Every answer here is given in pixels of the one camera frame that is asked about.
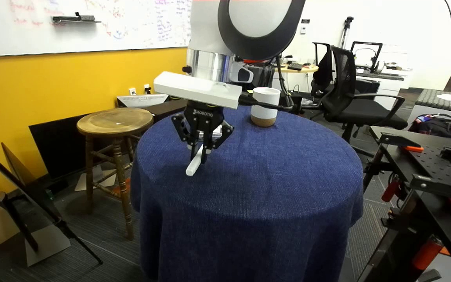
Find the blue tablecloth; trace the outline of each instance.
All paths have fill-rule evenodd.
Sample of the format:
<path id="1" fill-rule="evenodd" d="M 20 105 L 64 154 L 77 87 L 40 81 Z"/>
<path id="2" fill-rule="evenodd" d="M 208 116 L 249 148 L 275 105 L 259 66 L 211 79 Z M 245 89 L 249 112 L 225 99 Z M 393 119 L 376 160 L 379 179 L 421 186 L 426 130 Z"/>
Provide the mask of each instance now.
<path id="1" fill-rule="evenodd" d="M 170 118 L 137 147 L 131 199 L 141 266 L 160 282 L 336 282 L 349 227 L 362 215 L 362 165 L 331 130 L 293 114 L 233 134 L 193 177 Z"/>

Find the silver metal cylinder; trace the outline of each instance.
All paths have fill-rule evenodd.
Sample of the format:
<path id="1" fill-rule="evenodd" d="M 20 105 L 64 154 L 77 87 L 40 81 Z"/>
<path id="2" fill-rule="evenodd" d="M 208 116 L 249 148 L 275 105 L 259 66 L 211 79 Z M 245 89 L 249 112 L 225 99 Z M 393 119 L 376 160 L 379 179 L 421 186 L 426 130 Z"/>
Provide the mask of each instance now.
<path id="1" fill-rule="evenodd" d="M 230 82 L 229 69 L 233 62 L 234 56 L 188 48 L 187 64 L 192 68 L 190 75 L 193 77 Z"/>

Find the stool leg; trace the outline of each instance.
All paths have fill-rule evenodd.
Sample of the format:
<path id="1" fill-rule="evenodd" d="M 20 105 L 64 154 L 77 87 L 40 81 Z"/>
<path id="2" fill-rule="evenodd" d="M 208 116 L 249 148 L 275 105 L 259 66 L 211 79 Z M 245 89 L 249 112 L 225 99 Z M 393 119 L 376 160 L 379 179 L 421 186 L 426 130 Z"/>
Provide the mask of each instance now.
<path id="1" fill-rule="evenodd" d="M 130 161 L 133 162 L 133 146 L 130 137 L 125 137 L 126 146 L 128 147 L 128 157 Z"/>
<path id="2" fill-rule="evenodd" d="M 86 136 L 86 201 L 87 211 L 91 213 L 93 210 L 93 138 Z"/>
<path id="3" fill-rule="evenodd" d="M 121 204 L 123 205 L 123 212 L 125 214 L 126 231 L 129 240 L 133 240 L 133 226 L 131 221 L 131 207 L 130 207 L 130 195 L 126 189 L 125 170 L 123 168 L 123 162 L 121 160 L 121 142 L 122 139 L 114 139 L 114 162 L 116 163 L 116 173 L 118 174 L 118 182 L 121 195 Z"/>

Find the cork base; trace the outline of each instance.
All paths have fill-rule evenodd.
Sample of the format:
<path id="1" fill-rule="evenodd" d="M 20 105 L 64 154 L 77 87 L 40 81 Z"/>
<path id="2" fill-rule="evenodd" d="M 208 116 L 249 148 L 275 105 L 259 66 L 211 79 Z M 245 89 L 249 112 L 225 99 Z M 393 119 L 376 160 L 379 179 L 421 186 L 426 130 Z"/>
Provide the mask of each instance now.
<path id="1" fill-rule="evenodd" d="M 263 119 L 263 118 L 257 118 L 257 117 L 252 116 L 252 115 L 250 115 L 250 117 L 252 118 L 252 122 L 255 125 L 258 125 L 260 127 L 270 127 L 276 121 L 276 118 Z"/>

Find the wooden stool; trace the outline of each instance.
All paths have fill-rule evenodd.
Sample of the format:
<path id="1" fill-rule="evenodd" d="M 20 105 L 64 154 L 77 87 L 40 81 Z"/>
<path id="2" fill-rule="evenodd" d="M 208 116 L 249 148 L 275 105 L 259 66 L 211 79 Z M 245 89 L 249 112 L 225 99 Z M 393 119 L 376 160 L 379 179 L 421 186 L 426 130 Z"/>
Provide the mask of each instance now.
<path id="1" fill-rule="evenodd" d="M 123 212 L 125 214 L 126 230 L 128 239 L 133 240 L 133 226 L 131 220 L 130 195 L 126 189 L 125 170 L 133 165 L 133 146 L 131 139 L 139 140 L 139 134 L 147 130 L 153 123 L 152 114 L 149 111 L 139 108 L 115 108 L 105 111 L 95 112 L 81 118 L 77 123 L 77 128 L 86 137 L 86 199 L 88 201 L 88 211 L 93 209 L 93 187 L 97 187 L 115 197 L 121 198 Z M 93 138 L 112 138 L 112 145 L 109 145 L 98 152 L 93 150 Z M 121 160 L 121 143 L 125 141 L 128 147 L 130 163 L 123 164 Z M 112 150 L 113 157 L 105 155 Z M 93 157 L 106 160 L 116 165 L 116 171 L 106 175 L 98 182 L 93 181 Z M 117 174 L 120 193 L 115 193 L 100 185 L 102 181 Z"/>

